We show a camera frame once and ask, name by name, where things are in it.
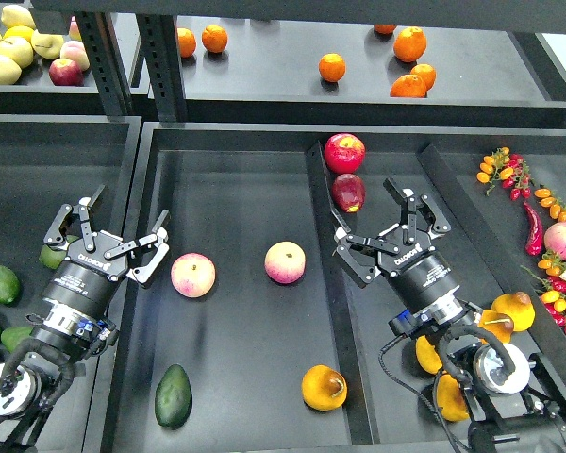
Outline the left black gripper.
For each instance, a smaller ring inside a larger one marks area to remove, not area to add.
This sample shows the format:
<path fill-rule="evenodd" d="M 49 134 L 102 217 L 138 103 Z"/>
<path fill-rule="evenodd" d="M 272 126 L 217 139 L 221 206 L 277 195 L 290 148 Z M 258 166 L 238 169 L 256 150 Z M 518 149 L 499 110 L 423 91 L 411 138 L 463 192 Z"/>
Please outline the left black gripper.
<path fill-rule="evenodd" d="M 42 299 L 93 319 L 105 314 L 124 277 L 148 287 L 170 250 L 167 210 L 160 213 L 150 232 L 140 238 L 123 243 L 120 237 L 104 230 L 93 235 L 92 217 L 105 188 L 99 185 L 92 196 L 82 197 L 75 205 L 62 204 L 43 238 L 49 248 L 65 250 L 70 226 L 79 223 L 81 239 L 69 245 L 66 258 L 48 282 Z"/>

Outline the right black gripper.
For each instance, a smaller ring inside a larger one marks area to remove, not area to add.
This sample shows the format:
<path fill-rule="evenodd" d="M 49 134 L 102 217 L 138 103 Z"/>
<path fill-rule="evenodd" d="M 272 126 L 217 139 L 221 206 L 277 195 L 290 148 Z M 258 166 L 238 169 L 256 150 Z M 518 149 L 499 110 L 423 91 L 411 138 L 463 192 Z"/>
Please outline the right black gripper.
<path fill-rule="evenodd" d="M 458 317 L 462 312 L 455 297 L 459 284 L 432 245 L 432 240 L 451 231 L 450 223 L 430 195 L 402 189 L 391 177 L 383 186 L 401 209 L 400 227 L 388 231 L 383 239 L 354 234 L 330 190 L 330 212 L 337 223 L 333 255 L 360 288 L 382 273 L 416 318 Z"/>

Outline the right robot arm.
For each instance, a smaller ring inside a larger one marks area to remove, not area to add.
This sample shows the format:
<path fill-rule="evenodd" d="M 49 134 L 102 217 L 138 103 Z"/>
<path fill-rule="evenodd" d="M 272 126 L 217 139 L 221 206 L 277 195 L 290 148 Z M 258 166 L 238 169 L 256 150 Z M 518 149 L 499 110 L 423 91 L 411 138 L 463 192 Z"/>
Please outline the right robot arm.
<path fill-rule="evenodd" d="M 457 281 L 433 246 L 450 225 L 427 194 L 384 186 L 401 209 L 375 237 L 354 234 L 330 202 L 339 226 L 334 254 L 360 287 L 384 277 L 405 305 L 389 326 L 385 355 L 425 337 L 441 366 L 422 400 L 456 452 L 566 452 L 566 387 L 541 353 L 526 355 L 480 325 L 483 311 L 457 298 Z"/>

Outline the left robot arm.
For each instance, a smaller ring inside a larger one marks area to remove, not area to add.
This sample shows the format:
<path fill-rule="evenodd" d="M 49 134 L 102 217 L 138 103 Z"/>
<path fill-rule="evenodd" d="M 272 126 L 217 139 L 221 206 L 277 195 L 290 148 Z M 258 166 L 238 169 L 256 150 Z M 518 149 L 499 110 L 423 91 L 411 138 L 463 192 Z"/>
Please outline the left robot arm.
<path fill-rule="evenodd" d="M 108 305 L 125 280 L 149 284 L 169 252 L 163 210 L 149 233 L 125 241 L 92 227 L 99 192 L 59 208 L 43 242 L 65 256 L 42 293 L 48 314 L 0 363 L 0 452 L 32 452 L 78 364 L 114 345 Z"/>

